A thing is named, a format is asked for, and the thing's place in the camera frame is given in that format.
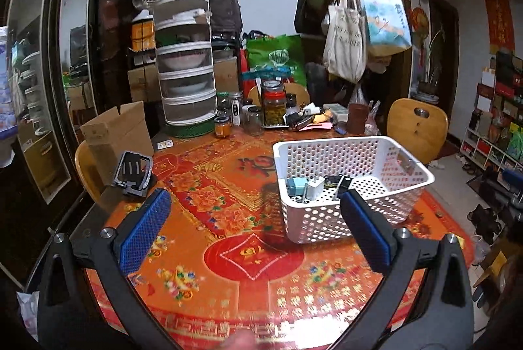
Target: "brown cup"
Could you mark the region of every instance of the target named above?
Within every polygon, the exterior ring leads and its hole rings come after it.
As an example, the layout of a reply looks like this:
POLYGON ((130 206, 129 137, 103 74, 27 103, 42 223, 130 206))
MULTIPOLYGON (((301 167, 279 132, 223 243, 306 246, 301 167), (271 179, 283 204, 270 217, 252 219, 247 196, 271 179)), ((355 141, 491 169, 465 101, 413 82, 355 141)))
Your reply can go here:
POLYGON ((369 107, 363 104, 349 104, 349 120, 347 132, 350 134, 364 134, 365 121, 369 115, 369 107))

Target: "blue gripper pad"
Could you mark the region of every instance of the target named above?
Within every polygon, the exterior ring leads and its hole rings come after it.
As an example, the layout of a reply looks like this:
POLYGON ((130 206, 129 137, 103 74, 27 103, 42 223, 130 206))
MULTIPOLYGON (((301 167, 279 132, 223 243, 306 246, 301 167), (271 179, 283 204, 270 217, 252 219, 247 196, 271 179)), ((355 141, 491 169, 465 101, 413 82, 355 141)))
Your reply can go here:
POLYGON ((158 188, 118 226, 113 249, 125 276, 140 268, 170 213, 171 195, 165 189, 158 188))
POLYGON ((501 173, 501 176, 506 183, 509 185, 514 186, 514 188, 517 188, 519 191, 523 191, 523 173, 519 172, 517 170, 510 170, 509 168, 506 168, 503 170, 503 173, 501 173))
POLYGON ((349 189, 340 198, 342 217, 367 263, 374 272, 386 274, 396 255, 394 229, 386 218, 372 210, 356 189, 349 189))

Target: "table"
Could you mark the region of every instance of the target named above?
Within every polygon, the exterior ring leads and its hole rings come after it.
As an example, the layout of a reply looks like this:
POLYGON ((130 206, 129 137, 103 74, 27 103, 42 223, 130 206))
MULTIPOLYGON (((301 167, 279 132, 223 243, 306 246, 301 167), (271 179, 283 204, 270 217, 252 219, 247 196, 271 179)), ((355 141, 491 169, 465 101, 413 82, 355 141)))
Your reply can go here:
MULTIPOLYGON (((157 186, 170 192, 172 209, 130 280, 184 348, 215 347, 242 328, 254 330, 262 348, 323 347, 375 291, 381 275, 369 269, 354 239, 297 245, 285 236, 272 146, 337 137, 329 133, 251 137, 235 128, 228 139, 175 140, 154 155, 157 186)), ((117 226, 139 207, 116 191, 104 192, 98 214, 86 218, 78 235, 117 226)), ((472 243, 429 193, 404 225, 419 237, 440 239, 448 231, 464 237, 472 261, 472 243)), ((96 274, 89 277, 106 319, 120 327, 96 274)), ((393 321, 406 316, 421 278, 414 274, 393 321)))

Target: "red banner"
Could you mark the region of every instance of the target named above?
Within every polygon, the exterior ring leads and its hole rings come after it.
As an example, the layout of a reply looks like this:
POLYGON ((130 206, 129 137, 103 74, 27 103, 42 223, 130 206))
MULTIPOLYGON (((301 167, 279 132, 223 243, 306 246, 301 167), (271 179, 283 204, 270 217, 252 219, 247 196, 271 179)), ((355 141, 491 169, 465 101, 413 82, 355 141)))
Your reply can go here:
POLYGON ((514 26, 508 0, 485 0, 490 34, 490 53, 495 55, 500 48, 514 52, 514 26))

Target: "green woven base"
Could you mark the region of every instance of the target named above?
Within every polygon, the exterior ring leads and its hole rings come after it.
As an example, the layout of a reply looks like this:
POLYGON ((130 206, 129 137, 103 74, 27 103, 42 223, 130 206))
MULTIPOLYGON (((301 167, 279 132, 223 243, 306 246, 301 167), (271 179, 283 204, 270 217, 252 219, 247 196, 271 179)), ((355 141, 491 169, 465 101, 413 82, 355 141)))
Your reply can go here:
POLYGON ((165 132, 174 138, 195 138, 213 131, 213 118, 197 125, 165 125, 165 132))

